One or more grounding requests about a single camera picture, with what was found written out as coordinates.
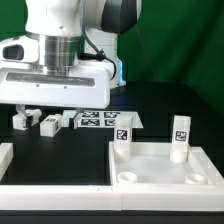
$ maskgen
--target white plastic tray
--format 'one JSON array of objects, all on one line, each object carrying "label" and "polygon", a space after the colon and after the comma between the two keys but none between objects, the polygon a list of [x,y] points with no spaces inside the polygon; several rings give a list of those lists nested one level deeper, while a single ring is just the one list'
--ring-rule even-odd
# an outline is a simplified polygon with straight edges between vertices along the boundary
[{"label": "white plastic tray", "polygon": [[[224,211],[224,180],[201,148],[190,148],[186,164],[169,161],[171,144],[132,143],[130,162],[114,161],[109,147],[111,186],[0,186],[0,210],[160,210]],[[121,184],[120,172],[136,183]],[[185,184],[188,172],[204,175],[204,185]]]},{"label": "white plastic tray", "polygon": [[[224,180],[200,147],[189,147],[188,161],[170,161],[169,143],[132,143],[131,159],[114,160],[110,143],[112,186],[122,189],[124,210],[224,211]],[[119,183],[118,175],[131,172],[137,182]],[[207,184],[185,184],[188,173],[203,175]]]}]

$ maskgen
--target white block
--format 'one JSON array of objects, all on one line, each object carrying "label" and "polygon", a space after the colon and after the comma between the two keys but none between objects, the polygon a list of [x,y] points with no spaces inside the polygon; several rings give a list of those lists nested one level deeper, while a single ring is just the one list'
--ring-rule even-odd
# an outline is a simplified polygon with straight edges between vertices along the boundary
[{"label": "white block", "polygon": [[49,115],[40,124],[40,135],[54,137],[61,129],[62,116],[60,114]]},{"label": "white block", "polygon": [[0,145],[0,181],[4,176],[13,158],[13,144],[2,143]]},{"label": "white block", "polygon": [[114,153],[115,159],[119,162],[130,160],[132,141],[132,116],[117,115],[114,128]]},{"label": "white block", "polygon": [[[28,116],[33,116],[33,121],[31,126],[34,126],[35,124],[39,123],[39,118],[42,115],[41,110],[35,109],[35,110],[26,110],[26,113]],[[23,119],[24,117],[21,114],[17,114],[13,116],[13,128],[21,131],[27,130],[27,128],[23,127]]]},{"label": "white block", "polygon": [[170,152],[170,160],[174,163],[187,161],[190,126],[190,117],[174,116],[172,148]]}]

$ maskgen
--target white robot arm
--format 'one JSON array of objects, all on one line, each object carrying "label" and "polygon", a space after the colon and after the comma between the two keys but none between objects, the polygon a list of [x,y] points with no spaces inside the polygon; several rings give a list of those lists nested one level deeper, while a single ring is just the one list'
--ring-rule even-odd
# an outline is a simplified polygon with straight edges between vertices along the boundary
[{"label": "white robot arm", "polygon": [[141,0],[26,4],[26,35],[0,42],[0,103],[105,108],[113,74],[102,66],[80,64],[83,27],[123,33],[137,22]]}]

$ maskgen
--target black tabletop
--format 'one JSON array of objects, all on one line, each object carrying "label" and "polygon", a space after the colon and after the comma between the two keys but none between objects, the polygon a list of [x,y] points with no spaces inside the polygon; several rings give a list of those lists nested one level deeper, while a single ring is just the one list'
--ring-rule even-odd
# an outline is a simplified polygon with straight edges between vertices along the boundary
[{"label": "black tabletop", "polygon": [[[67,108],[41,107],[43,120]],[[144,129],[135,142],[171,142],[175,114],[191,116],[190,145],[201,146],[224,175],[224,117],[187,86],[176,83],[128,83],[111,91],[106,110],[136,111]],[[41,137],[40,126],[12,129],[14,105],[0,105],[0,143],[14,143],[14,159],[2,185],[110,185],[108,145],[113,129],[62,128]],[[224,223],[224,213],[159,211],[0,211],[0,223]]]}]

